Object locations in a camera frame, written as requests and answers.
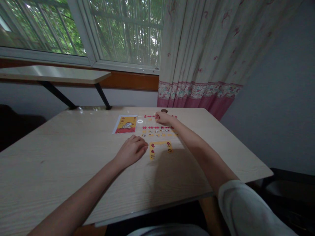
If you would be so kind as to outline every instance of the black metal bracket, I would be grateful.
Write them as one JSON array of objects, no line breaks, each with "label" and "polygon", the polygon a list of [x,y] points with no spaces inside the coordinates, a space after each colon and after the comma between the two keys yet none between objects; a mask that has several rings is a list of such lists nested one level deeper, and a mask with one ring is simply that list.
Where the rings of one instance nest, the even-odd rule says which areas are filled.
[{"label": "black metal bracket", "polygon": [[96,90],[98,91],[99,95],[101,96],[103,102],[105,103],[105,106],[106,106],[106,110],[110,110],[112,107],[109,105],[107,99],[106,99],[106,96],[102,90],[102,87],[99,83],[97,84],[94,84]]},{"label": "black metal bracket", "polygon": [[66,104],[70,110],[76,109],[79,106],[74,105],[65,95],[63,95],[52,83],[48,81],[38,81],[42,86],[49,90],[53,95],[59,98],[64,104]]}]

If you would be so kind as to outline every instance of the game card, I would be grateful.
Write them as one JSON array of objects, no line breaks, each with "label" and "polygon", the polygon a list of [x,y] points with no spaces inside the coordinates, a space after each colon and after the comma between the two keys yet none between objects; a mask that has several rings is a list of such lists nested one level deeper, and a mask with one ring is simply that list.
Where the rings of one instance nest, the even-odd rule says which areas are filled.
[{"label": "game card", "polygon": [[136,131],[138,115],[120,115],[113,134],[134,133]]},{"label": "game card", "polygon": [[168,153],[173,153],[173,148],[172,148],[172,143],[171,141],[158,141],[158,142],[152,142],[149,144],[149,156],[150,156],[150,160],[154,160],[155,158],[155,151],[154,148],[157,145],[165,145],[165,147],[167,148]]}]

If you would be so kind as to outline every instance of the floral curtain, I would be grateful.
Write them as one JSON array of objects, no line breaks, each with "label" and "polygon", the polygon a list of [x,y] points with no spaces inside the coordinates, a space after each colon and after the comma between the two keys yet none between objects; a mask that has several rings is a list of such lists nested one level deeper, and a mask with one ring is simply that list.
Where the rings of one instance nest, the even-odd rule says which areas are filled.
[{"label": "floral curtain", "polygon": [[166,0],[157,106],[220,120],[301,2]]}]

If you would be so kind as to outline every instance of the white wall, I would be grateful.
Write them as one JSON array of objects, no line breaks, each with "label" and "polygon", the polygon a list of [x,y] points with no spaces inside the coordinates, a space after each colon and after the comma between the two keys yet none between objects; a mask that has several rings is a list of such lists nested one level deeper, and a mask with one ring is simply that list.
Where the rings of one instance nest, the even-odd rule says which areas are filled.
[{"label": "white wall", "polygon": [[[57,87],[70,101],[80,106],[104,106],[95,88]],[[156,107],[157,92],[103,89],[111,106]],[[67,106],[41,85],[0,83],[0,104],[18,114],[41,115],[47,120]]]},{"label": "white wall", "polygon": [[315,175],[315,2],[305,0],[221,119],[269,167]]}]

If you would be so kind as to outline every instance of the person's right hand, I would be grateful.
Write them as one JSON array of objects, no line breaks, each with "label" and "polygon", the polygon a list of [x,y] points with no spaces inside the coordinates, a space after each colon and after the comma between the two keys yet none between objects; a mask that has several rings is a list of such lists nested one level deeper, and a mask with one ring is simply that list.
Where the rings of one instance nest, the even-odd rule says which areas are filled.
[{"label": "person's right hand", "polygon": [[120,169],[127,168],[138,161],[147,149],[148,143],[142,137],[132,135],[121,146],[113,161]]},{"label": "person's right hand", "polygon": [[158,111],[155,113],[155,120],[160,124],[167,124],[171,121],[172,116],[166,114],[163,111]]}]

